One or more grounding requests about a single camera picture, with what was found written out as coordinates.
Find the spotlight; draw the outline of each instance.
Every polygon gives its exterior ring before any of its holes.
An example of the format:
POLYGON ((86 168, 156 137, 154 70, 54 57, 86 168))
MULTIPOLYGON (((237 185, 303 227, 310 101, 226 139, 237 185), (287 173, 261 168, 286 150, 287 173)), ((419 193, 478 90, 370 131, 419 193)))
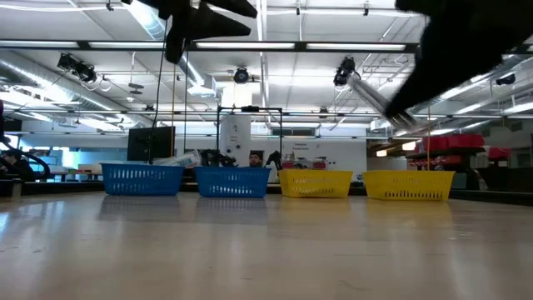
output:
POLYGON ((78 76, 85 83, 95 83, 98 78, 97 73, 94 72, 94 66, 88 66, 83 62, 76 63, 72 74, 78 76))
POLYGON ((72 57, 72 54, 62 53, 59 62, 57 62, 57 67, 65 72, 72 71, 72 75, 77 76, 84 83, 95 83, 98 79, 94 66, 78 61, 72 57))
POLYGON ((336 70, 335 78, 333 83, 337 87, 345 86, 348 81, 348 76, 356 72, 356 62, 354 62, 353 57, 345 57, 341 62, 341 66, 336 70))
POLYGON ((496 84, 497 85, 510 85, 510 84, 515 83, 515 81, 516 81, 515 74, 511 74, 509 76, 505 76, 505 77, 502 77, 500 79, 496 79, 496 84))
POLYGON ((235 75, 233 76, 235 83, 244 84, 248 82, 248 79, 250 79, 250 74, 248 73, 247 69, 245 67, 238 67, 235 75))
POLYGON ((62 53, 57 63, 57 67, 65 72, 68 72, 76 67, 77 61, 72 58, 71 54, 62 53))

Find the yellow basket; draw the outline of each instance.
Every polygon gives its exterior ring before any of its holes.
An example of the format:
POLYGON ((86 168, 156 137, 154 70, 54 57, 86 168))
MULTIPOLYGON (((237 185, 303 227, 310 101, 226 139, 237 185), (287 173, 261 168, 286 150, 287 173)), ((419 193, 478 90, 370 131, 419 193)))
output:
POLYGON ((293 198, 346 198, 352 175, 351 171, 291 169, 279 172, 283 196, 293 198))
POLYGON ((447 201, 455 172, 370 171, 364 172, 369 198, 381 200, 447 201))

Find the table surface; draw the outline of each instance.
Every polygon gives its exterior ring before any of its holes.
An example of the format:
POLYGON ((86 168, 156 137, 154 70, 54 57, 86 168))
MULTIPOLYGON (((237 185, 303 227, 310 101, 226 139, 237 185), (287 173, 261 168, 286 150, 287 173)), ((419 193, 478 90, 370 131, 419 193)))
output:
POLYGON ((6 299, 533 298, 533 208, 483 202, 24 197, 6 299))

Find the shelf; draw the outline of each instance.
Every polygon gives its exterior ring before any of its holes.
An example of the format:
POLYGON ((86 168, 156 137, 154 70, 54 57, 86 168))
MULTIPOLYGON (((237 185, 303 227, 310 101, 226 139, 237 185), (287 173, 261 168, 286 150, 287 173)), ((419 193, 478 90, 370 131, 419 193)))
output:
MULTIPOLYGON (((436 150, 433 152, 430 152, 430 158, 436 158, 439 156, 445 156, 445 155, 476 155, 477 153, 483 153, 485 151, 482 147, 454 147, 454 148, 448 148, 446 150, 436 150)), ((414 155, 408 155, 406 156, 408 159, 417 159, 417 158, 427 158, 427 152, 426 153, 419 153, 414 155)))

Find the overhead beam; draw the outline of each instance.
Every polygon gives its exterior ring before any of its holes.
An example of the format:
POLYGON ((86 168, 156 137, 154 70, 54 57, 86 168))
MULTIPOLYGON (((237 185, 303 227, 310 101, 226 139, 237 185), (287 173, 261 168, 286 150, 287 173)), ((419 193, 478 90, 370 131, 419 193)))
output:
MULTIPOLYGON (((274 52, 274 53, 415 53, 416 42, 192 42, 192 52, 274 52)), ((86 41, 2 39, 0 49, 55 51, 160 52, 158 41, 86 41)), ((533 43, 511 49, 509 54, 533 54, 533 43)))

